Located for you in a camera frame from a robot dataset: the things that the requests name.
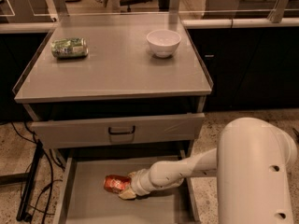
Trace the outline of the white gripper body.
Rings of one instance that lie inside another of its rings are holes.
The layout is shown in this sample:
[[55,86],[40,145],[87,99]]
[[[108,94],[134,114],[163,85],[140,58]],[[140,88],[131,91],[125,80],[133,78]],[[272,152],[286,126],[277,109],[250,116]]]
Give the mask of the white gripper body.
[[155,187],[150,181],[150,170],[136,171],[136,175],[131,178],[131,187],[137,196],[145,196],[154,191]]

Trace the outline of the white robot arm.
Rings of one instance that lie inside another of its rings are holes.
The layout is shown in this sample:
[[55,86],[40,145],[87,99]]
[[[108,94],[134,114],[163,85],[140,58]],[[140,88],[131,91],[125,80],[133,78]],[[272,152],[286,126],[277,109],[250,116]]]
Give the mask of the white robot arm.
[[158,161],[129,174],[124,200],[178,187],[214,171],[219,224],[294,224],[288,171],[297,159],[293,139],[261,119],[228,123],[217,147],[180,161]]

